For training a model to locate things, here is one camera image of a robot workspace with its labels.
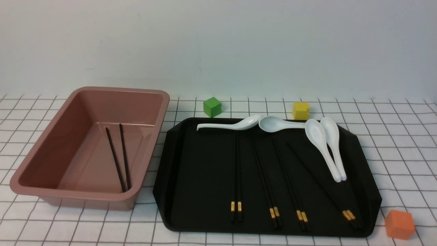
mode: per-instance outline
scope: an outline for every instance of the chopstick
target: chopstick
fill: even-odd
[[[109,145],[111,146],[112,156],[114,157],[115,167],[117,168],[118,179],[120,180],[121,190],[126,192],[125,183],[123,182],[123,177],[121,176],[120,164],[118,163],[117,155],[115,154],[114,144],[112,143],[111,133],[106,127],[106,134],[108,135]]]
[[[121,147],[123,148],[123,158],[125,161],[126,182],[128,184],[128,190],[129,190],[131,189],[131,175],[129,172],[128,157],[126,155],[125,133],[123,131],[123,125],[119,124],[119,126],[120,126],[120,135],[121,135]]]
[[[240,162],[240,140],[238,131],[235,131],[235,176],[236,176],[236,201],[237,201],[237,218],[239,222],[243,221],[243,201],[241,194],[241,162]]]
[[[269,213],[270,213],[270,216],[272,219],[273,228],[278,228],[278,226],[279,226],[279,221],[278,221],[279,211],[278,211],[277,207],[274,206],[273,201],[271,199],[269,188],[267,187],[266,179],[264,177],[263,168],[261,166],[260,157],[258,155],[257,147],[255,145],[255,140],[253,138],[251,138],[251,143],[252,143],[252,150],[255,154],[255,159],[256,159],[256,163],[257,163],[257,167],[258,167],[258,173],[260,175],[261,183],[263,185],[264,195],[265,195],[265,198],[267,201],[267,205],[269,207]]]
[[[238,136],[237,136],[237,131],[235,131],[235,159],[234,159],[234,182],[233,182],[233,187],[232,187],[232,200],[231,200],[231,222],[235,221],[235,201],[238,201],[237,198],[237,165],[238,165]]]
[[[308,224],[308,219],[306,217],[306,213],[305,213],[305,211],[303,211],[302,204],[299,203],[299,200],[297,199],[297,194],[294,191],[293,187],[291,186],[291,180],[290,180],[290,177],[288,176],[287,168],[285,167],[284,160],[282,159],[277,142],[274,138],[272,138],[272,141],[273,141],[273,146],[274,146],[275,151],[276,151],[276,156],[277,156],[277,158],[280,162],[280,165],[281,165],[282,173],[283,173],[285,181],[287,183],[288,193],[290,194],[291,200],[292,200],[292,202],[295,206],[295,209],[296,209],[296,217],[299,221],[299,225],[301,227],[301,230],[302,231],[306,230],[309,232],[309,231],[311,231],[311,229],[310,229],[310,226]]]
[[[314,179],[319,183],[319,186],[325,191],[331,201],[340,209],[341,214],[346,218],[348,222],[352,225],[354,229],[360,229],[361,223],[357,220],[355,215],[350,211],[350,209],[344,209],[343,206],[334,198],[333,194],[322,184],[322,181],[315,175],[312,168],[305,165],[302,158],[298,155],[298,153],[293,149],[291,144],[287,142],[288,147],[294,153],[294,155],[299,159],[300,163],[308,170],[308,172],[314,177]]]

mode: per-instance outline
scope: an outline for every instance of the white spoon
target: white spoon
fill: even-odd
[[[337,170],[340,173],[341,180],[346,180],[346,172],[344,171],[343,162],[341,161],[340,155],[340,133],[338,132],[337,124],[331,118],[323,118],[320,121],[323,129],[326,134],[326,142],[329,147],[331,147],[332,154],[334,156],[335,166],[337,166]]]
[[[261,118],[262,118],[261,115],[256,114],[256,115],[249,116],[235,124],[210,124],[210,123],[198,124],[197,130],[201,128],[220,128],[220,129],[237,130],[237,131],[247,130],[249,128],[256,126]]]
[[[276,116],[266,116],[260,120],[258,125],[260,126],[261,130],[266,132],[277,132],[290,128],[305,129],[305,123],[285,121]]]
[[[322,153],[335,182],[340,182],[341,177],[338,173],[337,167],[334,164],[334,161],[331,158],[331,155],[329,154],[328,147],[326,145],[325,131],[323,130],[322,125],[320,125],[320,123],[315,119],[309,119],[305,123],[305,133],[311,143],[316,146],[320,153]]]

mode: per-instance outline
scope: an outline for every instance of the checkered tablecloth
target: checkered tablecloth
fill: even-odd
[[[9,180],[68,95],[0,95],[0,246],[230,246],[437,245],[437,105],[430,100],[369,98],[229,98],[220,118],[250,114],[291,119],[293,102],[310,104],[310,117],[330,117],[356,134],[382,195],[382,208],[365,239],[172,232],[152,195],[166,131],[189,117],[207,117],[202,97],[171,97],[149,170],[132,211],[52,207],[16,195]],[[391,209],[413,215],[409,241],[387,238]]]

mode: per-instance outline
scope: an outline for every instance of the black chopstick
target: black chopstick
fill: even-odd
[[[234,150],[235,150],[235,159],[234,159],[234,174],[233,174],[233,178],[234,178],[234,180],[233,180],[233,183],[232,183],[232,198],[231,198],[231,222],[234,222],[235,221],[235,201],[238,201],[238,198],[237,198],[237,194],[236,194],[236,192],[237,192],[237,158],[238,158],[238,143],[237,143],[237,139],[238,139],[238,136],[237,136],[237,131],[235,131],[235,147],[234,147]]]
[[[263,185],[264,195],[266,197],[267,205],[269,207],[269,213],[270,213],[270,216],[272,219],[273,228],[278,228],[278,221],[277,221],[277,217],[275,214],[274,205],[273,205],[273,202],[272,202],[270,194],[269,194],[269,190],[268,190],[266,180],[264,177],[264,173],[263,173],[263,168],[262,168],[261,162],[260,162],[260,157],[258,156],[257,147],[255,145],[255,140],[253,138],[251,138],[251,143],[252,143],[253,153],[255,154],[255,159],[256,159],[255,162],[257,163],[258,173],[260,175],[261,183]]]
[[[299,225],[301,227],[301,230],[302,231],[306,230],[306,231],[309,232],[310,231],[310,227],[309,227],[309,224],[308,224],[308,219],[306,217],[306,213],[303,210],[302,204],[299,203],[299,199],[297,199],[297,194],[294,191],[293,186],[291,185],[291,179],[288,176],[287,168],[285,167],[284,160],[282,159],[282,156],[281,156],[281,153],[279,151],[279,147],[277,145],[277,142],[276,142],[276,140],[274,138],[272,138],[272,141],[273,141],[273,146],[274,146],[275,151],[276,151],[276,156],[277,156],[277,158],[278,158],[278,160],[280,162],[280,165],[281,165],[282,173],[283,173],[285,181],[287,183],[288,193],[290,194],[291,200],[292,200],[292,202],[293,202],[293,204],[295,206],[295,209],[296,209],[296,217],[298,219],[298,222],[299,222]]]
[[[344,209],[343,206],[337,201],[337,199],[333,196],[333,194],[323,185],[322,181],[315,175],[315,172],[313,172],[312,168],[305,165],[302,158],[299,156],[299,154],[294,150],[294,148],[291,146],[289,142],[287,142],[288,147],[291,149],[291,151],[294,153],[294,155],[299,159],[300,163],[308,170],[308,172],[314,177],[314,179],[319,183],[319,186],[325,191],[325,193],[328,195],[328,197],[331,199],[331,201],[340,209],[341,214],[346,218],[348,222],[352,225],[354,229],[361,228],[361,223],[357,220],[355,215],[350,211],[350,209]]]
[[[123,177],[121,176],[120,165],[118,163],[117,155],[115,154],[114,144],[112,143],[111,134],[109,129],[106,127],[106,134],[108,135],[109,145],[111,146],[112,156],[114,157],[115,167],[117,168],[118,179],[120,179],[121,190],[126,192],[125,183],[123,182]]]
[[[236,176],[236,201],[237,201],[237,218],[239,222],[243,221],[243,200],[241,194],[241,161],[240,161],[240,140],[238,131],[235,131],[235,176]]]
[[[120,126],[120,135],[121,135],[121,147],[123,148],[123,158],[125,161],[126,183],[128,184],[128,190],[130,190],[131,189],[131,175],[129,172],[128,156],[126,154],[125,134],[123,131],[123,125],[119,124],[119,126]]]

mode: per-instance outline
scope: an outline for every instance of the spoon bowl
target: spoon bowl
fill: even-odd
[[[259,121],[258,125],[261,130],[270,133],[291,128],[305,129],[305,123],[286,121],[276,116],[266,116]]]
[[[262,118],[261,115],[256,114],[256,115],[249,116],[235,124],[211,124],[211,123],[198,124],[197,130],[201,128],[219,128],[219,129],[242,131],[256,126],[261,118]]]
[[[323,129],[322,125],[315,119],[307,120],[305,123],[305,134],[309,141],[322,154],[335,182],[340,182],[341,176],[331,158],[331,155],[329,154],[328,147],[326,145],[325,130]]]

